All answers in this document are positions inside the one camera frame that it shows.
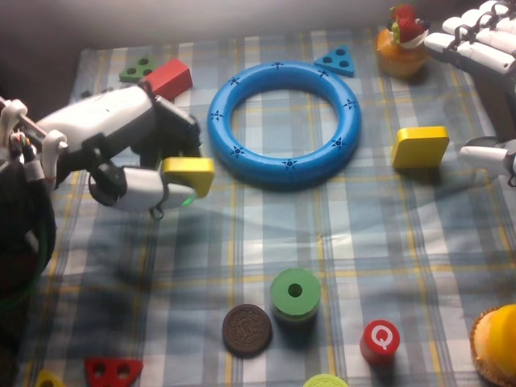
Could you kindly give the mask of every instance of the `blue ring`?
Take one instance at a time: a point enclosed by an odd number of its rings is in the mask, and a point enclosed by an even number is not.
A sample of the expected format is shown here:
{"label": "blue ring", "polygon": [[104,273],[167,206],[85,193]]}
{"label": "blue ring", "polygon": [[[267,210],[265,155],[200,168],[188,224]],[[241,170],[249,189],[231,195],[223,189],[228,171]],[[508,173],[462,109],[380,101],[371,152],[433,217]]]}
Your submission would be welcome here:
{"label": "blue ring", "polygon": [[[244,148],[231,133],[233,109],[244,99],[271,89],[302,89],[329,101],[338,121],[331,140],[317,151],[292,158],[263,156]],[[259,64],[235,75],[217,92],[208,111],[215,155],[237,177],[277,188],[313,185],[338,172],[359,142],[360,124],[355,94],[339,77],[291,60]]]}

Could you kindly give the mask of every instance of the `tablecloth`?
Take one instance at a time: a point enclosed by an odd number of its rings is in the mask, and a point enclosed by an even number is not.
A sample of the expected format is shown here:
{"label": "tablecloth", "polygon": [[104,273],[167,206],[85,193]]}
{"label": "tablecloth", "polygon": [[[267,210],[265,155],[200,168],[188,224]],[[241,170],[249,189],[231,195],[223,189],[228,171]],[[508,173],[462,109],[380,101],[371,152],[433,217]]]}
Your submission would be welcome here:
{"label": "tablecloth", "polygon": [[[482,385],[470,359],[474,319],[516,302],[516,191],[460,158],[467,140],[493,133],[470,77],[431,61],[416,81],[377,69],[378,30],[312,31],[164,47],[82,52],[70,102],[121,87],[118,73],[141,56],[177,57],[193,88],[176,99],[202,125],[211,99],[243,69],[269,60],[314,59],[346,44],[356,67],[343,78],[363,123],[349,164],[325,184],[291,193],[236,181],[216,161],[207,198],[157,221],[96,203],[87,174],[55,192],[58,239],[36,295],[17,386],[46,368],[68,387],[86,385],[90,356],[141,359],[136,386],[300,387],[331,373],[350,387]],[[236,138],[256,152],[298,156],[335,130],[322,99],[294,90],[249,98],[234,114]],[[397,173],[390,149],[402,127],[443,125],[450,144],[439,171]],[[118,164],[135,164],[130,151]],[[281,330],[269,286],[282,270],[307,268],[322,286],[310,334]],[[221,326],[241,303],[265,309],[273,341],[261,356],[228,354]],[[388,372],[372,370],[359,341],[371,320],[398,328]]]}

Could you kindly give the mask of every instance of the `triangular block with holes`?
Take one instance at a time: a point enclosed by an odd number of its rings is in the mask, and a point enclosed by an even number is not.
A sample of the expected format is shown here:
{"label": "triangular block with holes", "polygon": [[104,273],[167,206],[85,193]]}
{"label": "triangular block with holes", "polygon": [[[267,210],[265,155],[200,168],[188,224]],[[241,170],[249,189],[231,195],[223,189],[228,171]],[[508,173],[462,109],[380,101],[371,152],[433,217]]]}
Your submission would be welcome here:
{"label": "triangular block with holes", "polygon": [[322,67],[332,73],[345,75],[346,77],[355,76],[355,65],[353,64],[352,54],[346,45],[337,47],[335,50],[321,56],[315,62],[316,66]]}
{"label": "triangular block with holes", "polygon": [[42,369],[35,380],[35,387],[65,387],[63,383],[54,377],[46,369]]}
{"label": "triangular block with holes", "polygon": [[119,74],[119,79],[121,82],[136,83],[146,75],[152,73],[155,68],[154,60],[148,56],[144,56],[139,58],[133,66],[123,70]]}
{"label": "triangular block with holes", "polygon": [[86,359],[84,366],[89,387],[129,387],[144,369],[139,360],[107,357]]}

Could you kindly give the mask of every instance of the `brown round cookie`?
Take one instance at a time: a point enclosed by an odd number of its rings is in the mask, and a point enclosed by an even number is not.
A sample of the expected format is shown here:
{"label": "brown round cookie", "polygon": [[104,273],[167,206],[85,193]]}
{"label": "brown round cookie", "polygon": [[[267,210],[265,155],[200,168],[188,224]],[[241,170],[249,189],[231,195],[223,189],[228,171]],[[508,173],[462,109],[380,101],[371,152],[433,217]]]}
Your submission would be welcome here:
{"label": "brown round cookie", "polygon": [[223,322],[223,340],[226,348],[238,357],[260,354],[273,337],[268,315],[258,306],[238,305],[231,309]]}

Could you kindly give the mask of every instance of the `red block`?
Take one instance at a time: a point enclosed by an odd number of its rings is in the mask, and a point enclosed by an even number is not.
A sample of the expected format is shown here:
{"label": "red block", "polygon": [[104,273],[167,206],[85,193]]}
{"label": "red block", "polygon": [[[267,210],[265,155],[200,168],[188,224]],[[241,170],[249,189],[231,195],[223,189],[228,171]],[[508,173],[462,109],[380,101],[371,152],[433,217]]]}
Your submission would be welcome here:
{"label": "red block", "polygon": [[144,364],[133,359],[90,358],[84,362],[89,387],[129,387]]}
{"label": "red block", "polygon": [[168,100],[174,99],[192,87],[192,76],[186,64],[178,59],[165,63],[145,78],[151,84],[155,95]]}
{"label": "red block", "polygon": [[374,320],[364,329],[360,352],[371,365],[387,365],[394,360],[400,345],[400,333],[389,321]]}

